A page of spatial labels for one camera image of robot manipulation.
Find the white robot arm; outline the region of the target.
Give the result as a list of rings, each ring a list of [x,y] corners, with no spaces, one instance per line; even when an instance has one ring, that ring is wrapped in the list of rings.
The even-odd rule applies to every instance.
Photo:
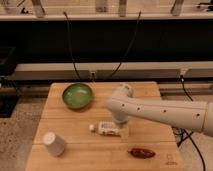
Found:
[[[144,100],[133,97],[129,84],[120,84],[106,100],[106,108],[119,127],[131,116],[213,137],[213,102]]]

